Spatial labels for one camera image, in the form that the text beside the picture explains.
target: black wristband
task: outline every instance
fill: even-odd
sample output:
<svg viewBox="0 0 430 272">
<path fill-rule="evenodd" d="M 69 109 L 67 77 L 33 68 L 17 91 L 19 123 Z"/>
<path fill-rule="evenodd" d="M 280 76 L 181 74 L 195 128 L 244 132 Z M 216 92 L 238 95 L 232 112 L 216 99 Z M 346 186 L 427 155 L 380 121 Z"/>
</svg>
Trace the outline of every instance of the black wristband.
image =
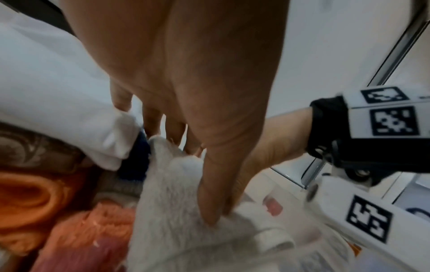
<svg viewBox="0 0 430 272">
<path fill-rule="evenodd" d="M 342 96 L 313 101 L 312 129 L 306 151 L 309 155 L 322 159 L 317 149 L 328 151 L 337 139 L 350 139 L 348 108 Z"/>
</svg>

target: hand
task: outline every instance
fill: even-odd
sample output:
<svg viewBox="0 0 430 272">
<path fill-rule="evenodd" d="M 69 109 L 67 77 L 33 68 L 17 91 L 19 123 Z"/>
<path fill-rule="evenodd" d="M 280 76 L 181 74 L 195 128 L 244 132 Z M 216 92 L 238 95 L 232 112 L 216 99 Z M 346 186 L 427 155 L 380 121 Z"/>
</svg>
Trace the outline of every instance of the hand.
<svg viewBox="0 0 430 272">
<path fill-rule="evenodd" d="M 227 199 L 224 214 L 231 212 L 248 183 L 260 171 L 303 155 L 311 128 L 312 108 L 267 119 L 259 142 L 241 167 L 232 195 Z"/>
<path fill-rule="evenodd" d="M 144 129 L 207 153 L 198 204 L 214 224 L 257 143 L 278 67 L 287 0 L 63 0 L 61 7 L 109 74 L 113 102 L 143 102 Z"/>
</svg>

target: orange cloth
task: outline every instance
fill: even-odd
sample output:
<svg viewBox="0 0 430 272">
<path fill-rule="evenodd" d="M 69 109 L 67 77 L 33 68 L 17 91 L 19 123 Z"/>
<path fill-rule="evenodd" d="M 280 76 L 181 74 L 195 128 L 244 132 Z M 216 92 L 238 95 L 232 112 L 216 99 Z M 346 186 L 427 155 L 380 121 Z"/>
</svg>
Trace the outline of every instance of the orange cloth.
<svg viewBox="0 0 430 272">
<path fill-rule="evenodd" d="M 41 246 L 53 217 L 82 188 L 86 172 L 67 176 L 0 172 L 0 245 L 17 255 Z"/>
<path fill-rule="evenodd" d="M 99 203 L 55 225 L 31 272 L 113 272 L 127 256 L 135 209 Z"/>
</svg>

